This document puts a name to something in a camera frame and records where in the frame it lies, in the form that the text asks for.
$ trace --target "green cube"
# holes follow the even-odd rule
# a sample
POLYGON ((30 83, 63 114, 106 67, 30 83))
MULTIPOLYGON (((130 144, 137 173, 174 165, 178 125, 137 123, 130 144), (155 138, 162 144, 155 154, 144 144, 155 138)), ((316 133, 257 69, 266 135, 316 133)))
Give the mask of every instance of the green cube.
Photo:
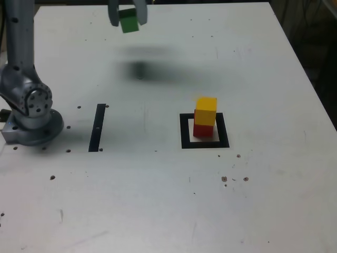
POLYGON ((123 33, 131 33, 138 31, 138 20, 136 9, 124 9, 119 11, 121 26, 123 33))

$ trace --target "stacked cubes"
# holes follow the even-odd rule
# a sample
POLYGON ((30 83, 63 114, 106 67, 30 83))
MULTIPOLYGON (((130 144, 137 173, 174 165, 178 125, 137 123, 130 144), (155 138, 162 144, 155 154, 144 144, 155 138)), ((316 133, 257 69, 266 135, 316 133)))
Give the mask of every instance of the stacked cubes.
POLYGON ((215 117, 216 98, 199 98, 194 110, 193 136, 212 137, 215 117))

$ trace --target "black tape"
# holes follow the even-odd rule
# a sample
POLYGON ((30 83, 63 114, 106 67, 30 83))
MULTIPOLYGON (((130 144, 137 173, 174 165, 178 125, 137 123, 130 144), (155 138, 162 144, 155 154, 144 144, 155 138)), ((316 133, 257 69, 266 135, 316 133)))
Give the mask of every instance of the black tape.
POLYGON ((98 149, 100 148, 101 134, 102 134, 102 128, 103 128, 103 121, 104 121, 104 113, 105 113, 105 105, 106 104, 97 105, 93 131, 91 132, 89 152, 98 152, 98 149))

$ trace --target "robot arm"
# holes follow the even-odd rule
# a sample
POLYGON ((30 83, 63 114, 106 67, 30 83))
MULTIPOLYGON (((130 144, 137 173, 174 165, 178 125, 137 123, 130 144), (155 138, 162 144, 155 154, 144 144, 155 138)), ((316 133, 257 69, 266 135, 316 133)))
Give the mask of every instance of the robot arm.
MULTIPOLYGON (((37 145, 52 140, 63 128, 61 115, 51 109, 51 89, 34 66, 34 0, 5 0, 8 64, 0 69, 0 96, 12 113, 2 135, 7 143, 37 145)), ((139 23, 147 22, 145 0, 134 0, 139 23)), ((109 0, 108 14, 118 26, 118 0, 109 0)))

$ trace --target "white tabletop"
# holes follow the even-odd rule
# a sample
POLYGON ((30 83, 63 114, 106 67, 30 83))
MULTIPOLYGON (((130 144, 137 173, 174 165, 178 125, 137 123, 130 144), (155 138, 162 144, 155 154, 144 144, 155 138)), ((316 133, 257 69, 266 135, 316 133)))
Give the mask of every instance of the white tabletop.
POLYGON ((35 28, 71 128, 46 150, 0 138, 1 253, 337 252, 337 133, 268 3, 149 6, 130 34, 106 6, 42 7, 35 28), (229 149, 181 148, 199 95, 229 149))

